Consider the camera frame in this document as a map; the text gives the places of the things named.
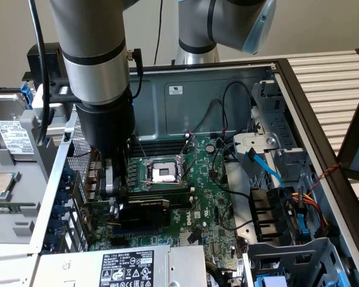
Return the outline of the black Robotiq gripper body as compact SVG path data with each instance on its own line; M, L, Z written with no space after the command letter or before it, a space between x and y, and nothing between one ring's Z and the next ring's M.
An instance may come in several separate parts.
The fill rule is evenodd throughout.
M76 110L87 143L106 158L114 157L134 131L135 113L129 87L109 104L77 103Z

